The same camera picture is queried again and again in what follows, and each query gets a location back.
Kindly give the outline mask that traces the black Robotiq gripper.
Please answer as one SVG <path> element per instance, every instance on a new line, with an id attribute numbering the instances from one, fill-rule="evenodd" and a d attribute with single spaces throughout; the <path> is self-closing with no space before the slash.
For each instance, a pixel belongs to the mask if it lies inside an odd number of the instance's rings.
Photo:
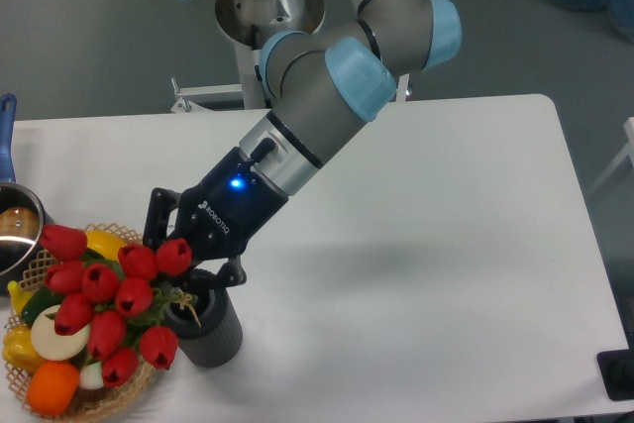
<path id="1" fill-rule="evenodd" d="M 249 239 L 288 201 L 288 196 L 256 173 L 256 165 L 273 151 L 257 146 L 245 158 L 232 148 L 202 179 L 182 194 L 164 188 L 151 192 L 143 244 L 158 248 L 168 236 L 170 214 L 176 210 L 171 240 L 183 239 L 192 251 L 187 274 L 190 288 L 222 289 L 247 282 L 240 255 Z M 217 272 L 203 261 L 227 258 Z"/>

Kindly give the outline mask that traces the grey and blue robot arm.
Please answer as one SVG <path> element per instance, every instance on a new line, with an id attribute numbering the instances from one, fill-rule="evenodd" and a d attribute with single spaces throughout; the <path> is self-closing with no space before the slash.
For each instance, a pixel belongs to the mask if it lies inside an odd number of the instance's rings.
<path id="1" fill-rule="evenodd" d="M 248 240 L 397 91 L 397 79 L 454 57 L 450 0 L 352 0 L 355 21 L 323 29 L 323 0 L 216 0 L 247 51 L 247 104 L 264 116 L 198 184 L 155 189 L 143 236 L 161 275 L 191 290 L 244 283 Z"/>

